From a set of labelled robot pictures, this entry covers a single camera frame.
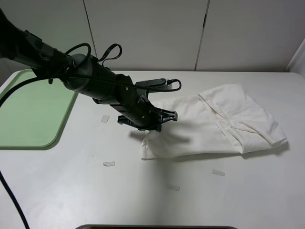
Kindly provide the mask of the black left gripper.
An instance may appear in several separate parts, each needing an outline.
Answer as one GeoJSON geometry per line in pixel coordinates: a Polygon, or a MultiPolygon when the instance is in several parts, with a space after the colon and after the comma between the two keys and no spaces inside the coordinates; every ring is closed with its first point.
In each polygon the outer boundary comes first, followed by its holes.
{"type": "Polygon", "coordinates": [[[139,96],[120,97],[113,96],[112,108],[121,115],[117,122],[121,125],[128,125],[139,131],[162,130],[161,122],[178,121],[176,111],[168,111],[157,108],[149,101],[139,96]]]}

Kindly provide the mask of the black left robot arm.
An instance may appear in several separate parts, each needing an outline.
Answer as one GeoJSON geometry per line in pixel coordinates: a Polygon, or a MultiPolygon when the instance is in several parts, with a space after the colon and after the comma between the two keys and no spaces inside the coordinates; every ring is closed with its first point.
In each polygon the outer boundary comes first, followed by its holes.
{"type": "Polygon", "coordinates": [[[73,49],[60,52],[45,44],[29,31],[15,27],[4,14],[0,16],[0,56],[29,66],[35,78],[11,88],[1,102],[17,89],[41,80],[52,83],[59,79],[64,86],[76,93],[106,104],[120,113],[118,123],[140,131],[160,131],[162,124],[177,121],[178,114],[155,107],[148,99],[149,93],[171,92],[173,80],[164,78],[133,83],[131,77],[116,74],[104,66],[113,44],[101,58],[86,54],[74,54],[73,49]]]}

